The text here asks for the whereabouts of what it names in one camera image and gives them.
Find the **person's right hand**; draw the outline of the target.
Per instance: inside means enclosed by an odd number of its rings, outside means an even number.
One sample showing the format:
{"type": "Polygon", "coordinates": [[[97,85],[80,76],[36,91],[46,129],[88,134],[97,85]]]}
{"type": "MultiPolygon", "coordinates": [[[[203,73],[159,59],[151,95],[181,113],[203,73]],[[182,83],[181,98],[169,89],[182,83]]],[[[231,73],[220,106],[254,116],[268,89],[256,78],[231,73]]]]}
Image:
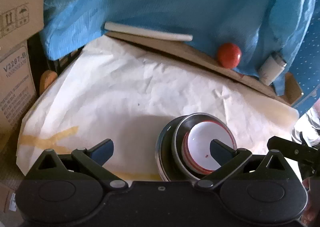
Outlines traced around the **person's right hand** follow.
{"type": "Polygon", "coordinates": [[[303,185],[308,189],[308,202],[301,220],[306,226],[319,226],[319,177],[306,178],[303,185]]]}

